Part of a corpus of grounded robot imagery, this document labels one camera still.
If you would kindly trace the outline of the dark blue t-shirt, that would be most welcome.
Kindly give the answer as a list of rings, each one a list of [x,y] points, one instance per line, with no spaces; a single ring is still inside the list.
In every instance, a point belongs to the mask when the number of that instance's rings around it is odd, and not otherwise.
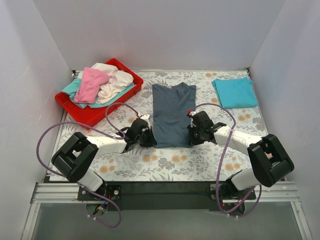
[[[189,148],[188,125],[191,123],[187,116],[190,109],[196,106],[195,85],[184,82],[172,86],[154,84],[153,98],[153,135],[156,148]]]

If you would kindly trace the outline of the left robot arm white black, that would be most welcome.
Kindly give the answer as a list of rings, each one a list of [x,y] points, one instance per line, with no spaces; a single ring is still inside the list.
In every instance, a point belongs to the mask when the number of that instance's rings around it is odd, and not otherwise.
[[[157,145],[149,120],[137,118],[130,127],[120,129],[112,137],[85,136],[74,133],[53,155],[51,163],[71,183],[87,189],[95,200],[106,196],[106,182],[90,169],[95,157],[108,154],[123,154],[135,146],[150,148]]]

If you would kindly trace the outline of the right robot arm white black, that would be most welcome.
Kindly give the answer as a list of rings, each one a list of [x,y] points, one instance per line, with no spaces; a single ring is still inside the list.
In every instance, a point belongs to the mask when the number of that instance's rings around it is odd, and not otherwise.
[[[227,146],[249,157],[251,168],[231,175],[219,185],[219,196],[237,199],[246,189],[272,187],[293,172],[295,165],[280,140],[273,134],[256,136],[232,130],[225,123],[213,123],[205,111],[189,111],[189,141],[192,146],[205,142]]]

